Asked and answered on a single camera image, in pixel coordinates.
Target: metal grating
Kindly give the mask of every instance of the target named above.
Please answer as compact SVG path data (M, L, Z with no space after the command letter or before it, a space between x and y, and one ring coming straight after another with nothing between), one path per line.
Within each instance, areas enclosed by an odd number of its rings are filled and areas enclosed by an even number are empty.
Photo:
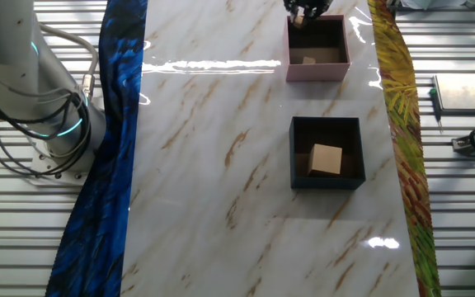
M475 117L444 116L441 134L428 94L436 73L475 73L475 10L399 9L396 20L416 70L443 296L475 297L475 158L450 144L475 129Z
M35 1L39 21L79 35L98 47L107 1ZM91 55L80 45L45 35L63 65L81 82ZM101 100L100 75L95 98ZM33 148L22 133L0 124L12 156L30 165ZM0 296L44 296L63 229L79 187L36 187L0 164Z

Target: pink box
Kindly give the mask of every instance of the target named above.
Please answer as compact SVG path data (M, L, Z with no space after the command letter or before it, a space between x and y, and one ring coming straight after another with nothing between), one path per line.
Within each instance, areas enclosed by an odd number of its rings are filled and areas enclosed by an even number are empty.
M341 82L351 64L344 16L320 16L303 29L287 17L284 50L287 82Z

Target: marble surface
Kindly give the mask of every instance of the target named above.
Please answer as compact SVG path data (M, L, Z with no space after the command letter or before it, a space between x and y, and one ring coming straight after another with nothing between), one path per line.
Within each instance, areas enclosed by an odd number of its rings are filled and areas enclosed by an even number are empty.
M418 296L365 0L344 82L286 83L280 0L148 4L122 296ZM292 116L359 117L367 182L292 191Z

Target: wooden cube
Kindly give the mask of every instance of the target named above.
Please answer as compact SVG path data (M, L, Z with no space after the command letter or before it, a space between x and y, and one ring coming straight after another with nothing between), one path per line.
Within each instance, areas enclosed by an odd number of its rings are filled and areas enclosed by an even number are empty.
M314 144L309 154L309 175L340 174L342 148Z

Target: black box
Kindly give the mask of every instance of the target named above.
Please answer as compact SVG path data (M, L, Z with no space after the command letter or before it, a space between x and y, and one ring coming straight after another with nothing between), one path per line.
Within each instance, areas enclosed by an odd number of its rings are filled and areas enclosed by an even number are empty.
M366 181L358 118L295 116L289 137L291 188L355 190ZM339 177L308 177L314 144L342 148Z

